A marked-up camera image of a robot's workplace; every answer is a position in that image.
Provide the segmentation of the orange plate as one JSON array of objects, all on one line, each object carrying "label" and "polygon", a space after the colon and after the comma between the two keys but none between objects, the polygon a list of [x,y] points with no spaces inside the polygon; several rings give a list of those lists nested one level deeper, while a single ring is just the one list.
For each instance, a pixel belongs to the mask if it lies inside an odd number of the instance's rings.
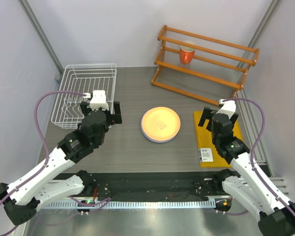
[{"label": "orange plate", "polygon": [[168,107],[154,107],[148,110],[141,119],[143,135],[156,143],[172,140],[178,134],[180,127],[180,117]]}]

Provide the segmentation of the purple plate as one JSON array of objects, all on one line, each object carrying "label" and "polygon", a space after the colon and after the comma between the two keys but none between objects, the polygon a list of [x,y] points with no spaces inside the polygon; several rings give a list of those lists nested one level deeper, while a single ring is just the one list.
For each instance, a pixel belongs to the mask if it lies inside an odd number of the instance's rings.
[{"label": "purple plate", "polygon": [[141,131],[145,138],[154,143],[166,143],[176,137],[180,130],[180,118],[173,121],[143,116],[141,119]]}]

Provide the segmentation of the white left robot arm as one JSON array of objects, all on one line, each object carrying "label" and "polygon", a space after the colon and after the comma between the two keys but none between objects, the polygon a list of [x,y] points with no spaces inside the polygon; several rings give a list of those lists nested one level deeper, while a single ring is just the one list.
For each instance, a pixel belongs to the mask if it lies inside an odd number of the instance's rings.
[{"label": "white left robot arm", "polygon": [[13,225],[19,226],[31,218],[45,205],[71,195],[90,196],[96,183],[87,171],[79,171],[66,180],[49,185],[58,174],[90,155],[104,142],[110,126],[122,123],[120,103],[113,103],[114,113],[97,104],[87,108],[81,106],[85,117],[77,129],[67,134],[35,168],[17,181],[0,183],[0,200],[6,215]]}]

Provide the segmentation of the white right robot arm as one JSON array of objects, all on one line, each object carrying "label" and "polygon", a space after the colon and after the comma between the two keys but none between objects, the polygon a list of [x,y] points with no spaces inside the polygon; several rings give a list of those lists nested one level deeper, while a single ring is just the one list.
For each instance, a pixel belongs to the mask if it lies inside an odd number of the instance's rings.
[{"label": "white right robot arm", "polygon": [[211,132],[217,153],[234,168],[212,177],[217,194],[235,197],[255,218],[264,236],[295,235],[295,202],[292,202],[259,167],[249,148],[234,135],[238,118],[235,105],[223,104],[220,110],[203,109],[198,125]]}]

